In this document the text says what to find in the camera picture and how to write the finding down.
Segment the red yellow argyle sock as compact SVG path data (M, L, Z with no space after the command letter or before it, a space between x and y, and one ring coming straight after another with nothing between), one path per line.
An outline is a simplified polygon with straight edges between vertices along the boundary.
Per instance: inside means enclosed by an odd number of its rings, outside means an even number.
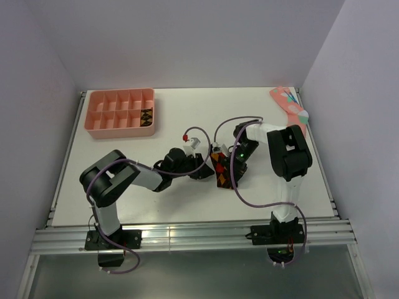
M230 156L224 153L211 153L211 163L216 175L216 185L221 189L233 189L229 170Z

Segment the brown tan argyle sock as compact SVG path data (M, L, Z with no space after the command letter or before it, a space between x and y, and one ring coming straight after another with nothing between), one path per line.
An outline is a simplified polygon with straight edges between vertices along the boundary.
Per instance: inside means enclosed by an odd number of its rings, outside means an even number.
M153 124L153 108L146 108L140 110L140 126L148 127Z

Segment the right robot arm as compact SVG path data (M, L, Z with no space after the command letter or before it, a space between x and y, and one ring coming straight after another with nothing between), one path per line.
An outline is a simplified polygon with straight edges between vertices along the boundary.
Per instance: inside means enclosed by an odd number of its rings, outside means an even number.
M299 224L299 191L304 176L312 166L312 155L299 125L274 126L261 121L240 123L235 137L229 170L231 184L238 198L253 208L271 207L270 236L275 242L285 242ZM245 163L259 144L268 145L272 170L279 178L277 202L256 205L243 199L237 190L234 162Z

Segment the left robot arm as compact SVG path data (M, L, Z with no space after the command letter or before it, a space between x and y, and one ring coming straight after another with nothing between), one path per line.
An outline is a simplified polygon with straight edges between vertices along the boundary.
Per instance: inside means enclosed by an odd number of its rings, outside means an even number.
M94 207L94 218L99 227L99 242L108 249L123 245L122 225L118 218L116 201L131 186L162 192L177 177L206 179L214 174L199 153L187 154L172 148L152 168L131 162L115 149L85 169L79 177L88 199Z

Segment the pink patterned sock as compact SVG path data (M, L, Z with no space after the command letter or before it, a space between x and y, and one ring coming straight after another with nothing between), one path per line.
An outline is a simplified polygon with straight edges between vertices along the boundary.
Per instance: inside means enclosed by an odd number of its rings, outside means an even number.
M287 126L298 125L304 136L309 121L308 112L303 109L288 87L275 87L269 92L272 99L286 112Z

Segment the pink divided organizer tray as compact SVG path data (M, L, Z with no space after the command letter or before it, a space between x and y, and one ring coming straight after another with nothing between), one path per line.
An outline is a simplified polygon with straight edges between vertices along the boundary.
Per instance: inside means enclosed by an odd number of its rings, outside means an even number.
M140 126L140 110L153 108L153 124ZM152 88L97 90L89 95L84 128L96 139L147 137L155 134Z

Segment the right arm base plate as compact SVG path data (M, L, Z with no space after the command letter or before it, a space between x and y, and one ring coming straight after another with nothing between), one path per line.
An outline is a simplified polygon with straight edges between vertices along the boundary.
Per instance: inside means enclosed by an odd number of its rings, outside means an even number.
M250 232L245 235L253 245L301 244L305 240L305 233L301 224L252 225Z

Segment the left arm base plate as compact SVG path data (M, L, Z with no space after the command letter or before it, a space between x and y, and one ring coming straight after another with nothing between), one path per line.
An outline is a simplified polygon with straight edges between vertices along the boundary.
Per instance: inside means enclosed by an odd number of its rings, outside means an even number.
M139 249L142 241L142 231L119 229L107 238L112 243L105 240L98 230L90 230L87 232L84 249L88 251L113 250L121 249L121 246L129 249Z

